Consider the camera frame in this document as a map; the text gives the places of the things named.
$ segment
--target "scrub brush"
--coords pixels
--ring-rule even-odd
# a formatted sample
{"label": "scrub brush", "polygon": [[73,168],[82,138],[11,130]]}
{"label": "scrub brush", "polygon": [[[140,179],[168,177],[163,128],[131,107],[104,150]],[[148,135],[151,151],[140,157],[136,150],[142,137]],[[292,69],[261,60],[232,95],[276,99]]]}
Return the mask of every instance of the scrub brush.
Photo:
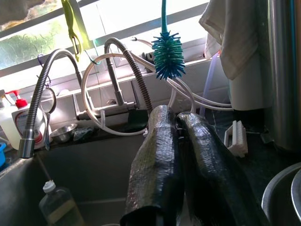
{"label": "scrub brush", "polygon": [[173,79],[176,76],[181,77],[185,74],[184,71],[184,57],[181,47],[180,37],[176,37],[179,33],[170,35],[167,31],[166,22],[166,0],[162,0],[162,33],[160,37],[155,37],[157,40],[153,41],[152,49],[154,52],[154,62],[157,78]]}

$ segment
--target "yellow clip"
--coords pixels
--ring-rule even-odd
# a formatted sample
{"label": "yellow clip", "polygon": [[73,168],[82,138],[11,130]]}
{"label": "yellow clip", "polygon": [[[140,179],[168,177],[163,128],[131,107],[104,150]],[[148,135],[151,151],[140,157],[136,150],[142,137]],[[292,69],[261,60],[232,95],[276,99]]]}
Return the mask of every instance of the yellow clip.
{"label": "yellow clip", "polygon": [[79,56],[83,50],[82,37],[77,25],[76,18],[69,0],[62,0],[66,23],[68,26],[69,38],[72,41],[75,51],[75,58],[79,61]]}

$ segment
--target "window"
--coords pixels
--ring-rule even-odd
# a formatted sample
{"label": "window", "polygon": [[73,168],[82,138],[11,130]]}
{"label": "window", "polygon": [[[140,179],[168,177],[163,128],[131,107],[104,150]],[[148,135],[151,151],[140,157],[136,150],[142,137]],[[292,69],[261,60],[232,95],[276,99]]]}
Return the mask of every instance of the window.
{"label": "window", "polygon": [[70,46],[64,16],[45,21],[0,40],[0,70]]}
{"label": "window", "polygon": [[[74,12],[78,23],[89,39],[88,53],[92,58],[97,56],[96,53],[103,53],[103,44],[109,37],[121,39],[129,50],[136,54],[152,51],[144,44],[131,41],[131,37],[153,41],[153,37],[159,35],[161,0],[81,0],[78,3],[77,0],[70,1],[76,7]],[[60,2],[45,0],[47,7],[44,11],[40,10],[36,17],[26,18],[22,24],[6,26],[0,31],[0,88],[3,84],[1,81],[7,81],[2,79],[3,76],[17,76],[25,71],[39,74],[41,67],[36,59],[39,53],[47,55],[56,48],[73,51]],[[206,32],[198,20],[207,2],[209,0],[167,1],[168,28],[173,33],[180,33],[185,57],[201,55],[200,49],[191,47],[205,43]],[[30,10],[38,11],[37,8],[42,9],[42,5]],[[118,50],[112,45],[111,51]],[[88,62],[88,57],[82,53],[80,65],[83,65],[83,70]],[[118,58],[114,59],[114,62],[116,67],[126,63]],[[96,68],[98,71],[106,69],[103,64]],[[69,75],[73,70],[70,67],[64,73]]]}

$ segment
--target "dish soap bottle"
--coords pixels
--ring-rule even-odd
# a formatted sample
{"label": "dish soap bottle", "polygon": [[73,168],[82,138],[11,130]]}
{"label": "dish soap bottle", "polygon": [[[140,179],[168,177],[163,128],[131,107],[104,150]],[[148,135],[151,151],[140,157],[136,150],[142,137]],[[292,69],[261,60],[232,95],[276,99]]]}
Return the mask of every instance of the dish soap bottle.
{"label": "dish soap bottle", "polygon": [[[19,91],[18,90],[13,90],[10,91],[6,94],[13,93],[17,97],[16,100],[16,106],[17,110],[12,112],[12,117],[15,122],[15,127],[17,128],[20,136],[23,135],[23,132],[25,130],[25,125],[26,125],[26,120],[28,116],[28,111],[30,105],[27,104],[27,101],[19,96]],[[44,146],[44,131],[46,127],[46,120],[45,120],[45,115],[42,112],[41,109],[38,108],[37,110],[37,115],[36,115],[36,121],[34,124],[34,149],[40,148]]]}
{"label": "dish soap bottle", "polygon": [[43,187],[46,195],[39,203],[49,226],[84,226],[85,222],[79,212],[70,191],[56,187],[53,180],[47,181]]}
{"label": "dish soap bottle", "polygon": [[0,90],[0,126],[10,144],[16,150],[19,149],[21,136],[11,114],[17,110],[16,106],[11,106],[10,102],[6,100],[4,90]]}

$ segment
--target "small metal bowl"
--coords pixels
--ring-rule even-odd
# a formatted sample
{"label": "small metal bowl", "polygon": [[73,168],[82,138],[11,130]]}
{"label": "small metal bowl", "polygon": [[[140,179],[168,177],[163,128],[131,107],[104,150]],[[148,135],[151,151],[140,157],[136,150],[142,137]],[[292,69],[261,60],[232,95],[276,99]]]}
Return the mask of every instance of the small metal bowl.
{"label": "small metal bowl", "polygon": [[73,138],[74,130],[77,124],[71,124],[68,126],[63,126],[54,130],[49,136],[58,144],[66,143]]}

